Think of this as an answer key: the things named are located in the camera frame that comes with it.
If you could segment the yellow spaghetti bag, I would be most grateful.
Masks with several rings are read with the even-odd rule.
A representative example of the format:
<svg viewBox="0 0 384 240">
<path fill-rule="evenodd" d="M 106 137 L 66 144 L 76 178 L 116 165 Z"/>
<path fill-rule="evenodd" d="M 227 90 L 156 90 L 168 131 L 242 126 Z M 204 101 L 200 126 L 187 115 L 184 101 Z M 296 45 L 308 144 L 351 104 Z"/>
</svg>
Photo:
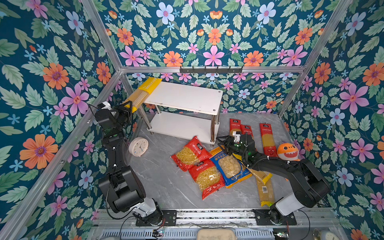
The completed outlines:
<svg viewBox="0 0 384 240">
<path fill-rule="evenodd" d="M 240 161 L 240 163 L 247 169 L 249 172 L 256 177 L 256 179 L 260 182 L 262 182 L 264 185 L 267 184 L 267 182 L 272 178 L 272 174 L 264 171 L 256 171 L 251 169 L 250 167 L 247 167 L 246 164 L 243 163 L 242 158 L 240 155 L 233 154 L 234 158 Z"/>
<path fill-rule="evenodd" d="M 132 113 L 137 111 L 145 100 L 153 93 L 157 86 L 162 82 L 160 78 L 148 78 L 138 89 L 136 89 L 123 103 L 132 101 Z"/>
<path fill-rule="evenodd" d="M 257 180 L 257 188 L 259 198 L 262 207 L 270 207 L 275 203 L 275 196 L 273 191 L 272 181 L 268 180 L 266 184 L 262 181 Z"/>
</svg>

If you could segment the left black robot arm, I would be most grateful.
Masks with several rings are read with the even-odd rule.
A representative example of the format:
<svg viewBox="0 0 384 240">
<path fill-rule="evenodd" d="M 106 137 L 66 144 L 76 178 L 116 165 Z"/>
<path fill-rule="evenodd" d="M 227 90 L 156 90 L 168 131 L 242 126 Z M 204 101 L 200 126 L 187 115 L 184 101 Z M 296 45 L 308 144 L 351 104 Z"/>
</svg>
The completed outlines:
<svg viewBox="0 0 384 240">
<path fill-rule="evenodd" d="M 124 128 L 132 119 L 130 107 L 112 107 L 108 102 L 97 105 L 95 120 L 102 128 L 102 145 L 108 151 L 109 160 L 99 187 L 108 204 L 108 212 L 132 214 L 144 224 L 158 226 L 163 221 L 163 212 L 154 199 L 147 197 L 143 184 L 127 160 Z"/>
</svg>

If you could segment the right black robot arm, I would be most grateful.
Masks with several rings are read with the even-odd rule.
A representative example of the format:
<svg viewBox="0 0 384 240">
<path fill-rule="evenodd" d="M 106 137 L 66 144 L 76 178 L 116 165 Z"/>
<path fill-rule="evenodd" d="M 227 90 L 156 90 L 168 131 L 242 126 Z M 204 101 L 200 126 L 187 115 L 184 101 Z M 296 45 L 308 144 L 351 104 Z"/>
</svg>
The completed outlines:
<svg viewBox="0 0 384 240">
<path fill-rule="evenodd" d="M 250 170 L 268 172 L 289 180 L 293 192 L 272 204 L 268 216 L 274 225 L 281 225 L 285 217 L 304 207 L 312 208 L 330 192 L 330 185 L 314 164 L 307 160 L 285 161 L 256 150 L 250 135 L 241 135 L 238 141 L 227 135 L 217 137 L 218 146 L 227 155 L 241 157 Z"/>
</svg>

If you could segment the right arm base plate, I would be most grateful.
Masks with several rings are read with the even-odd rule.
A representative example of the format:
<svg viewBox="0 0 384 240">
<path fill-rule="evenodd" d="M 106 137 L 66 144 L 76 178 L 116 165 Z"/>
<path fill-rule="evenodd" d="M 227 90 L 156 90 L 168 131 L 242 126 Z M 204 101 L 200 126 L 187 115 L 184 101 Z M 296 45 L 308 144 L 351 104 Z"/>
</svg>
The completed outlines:
<svg viewBox="0 0 384 240">
<path fill-rule="evenodd" d="M 283 216 L 276 210 L 253 209 L 258 226 L 296 226 L 297 221 L 293 213 Z"/>
</svg>

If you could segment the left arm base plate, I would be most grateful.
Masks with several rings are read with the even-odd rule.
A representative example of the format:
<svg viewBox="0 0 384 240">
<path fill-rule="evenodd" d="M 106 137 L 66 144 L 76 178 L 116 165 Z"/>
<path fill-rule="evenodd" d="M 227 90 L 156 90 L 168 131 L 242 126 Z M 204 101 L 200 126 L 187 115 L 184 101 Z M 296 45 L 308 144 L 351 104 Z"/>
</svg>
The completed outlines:
<svg viewBox="0 0 384 240">
<path fill-rule="evenodd" d="M 177 213 L 176 210 L 161 210 L 160 212 L 154 212 L 147 217 L 145 221 L 137 219 L 136 227 L 174 227 L 176 225 Z"/>
</svg>

